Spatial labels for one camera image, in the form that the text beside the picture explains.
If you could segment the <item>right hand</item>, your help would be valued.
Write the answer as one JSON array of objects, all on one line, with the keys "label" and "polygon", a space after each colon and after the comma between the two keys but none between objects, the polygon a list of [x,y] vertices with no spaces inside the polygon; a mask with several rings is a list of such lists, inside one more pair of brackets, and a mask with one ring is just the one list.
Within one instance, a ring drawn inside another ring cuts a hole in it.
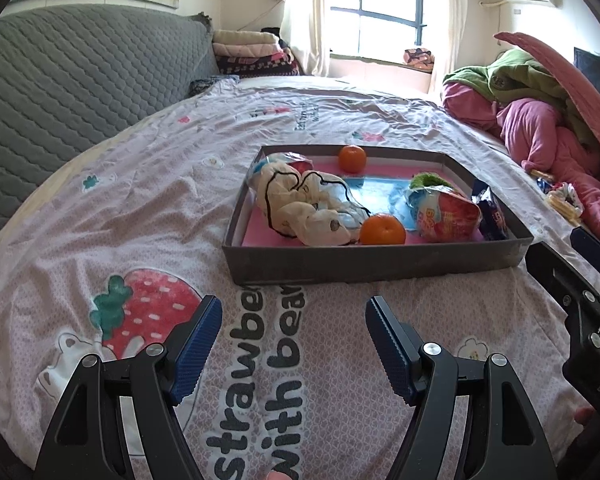
[{"label": "right hand", "polygon": [[583,408],[578,408],[577,411],[574,412],[573,418],[577,424],[586,426],[594,417],[594,415],[594,408],[591,408],[590,406],[584,406]]}]

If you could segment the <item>left hand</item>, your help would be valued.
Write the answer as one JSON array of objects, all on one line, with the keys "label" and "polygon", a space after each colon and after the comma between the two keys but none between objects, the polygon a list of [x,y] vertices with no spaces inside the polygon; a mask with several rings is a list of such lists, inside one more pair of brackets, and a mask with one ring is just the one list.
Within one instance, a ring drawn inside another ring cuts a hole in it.
[{"label": "left hand", "polygon": [[266,480],[291,480],[291,478],[280,471],[273,470],[266,476]]}]

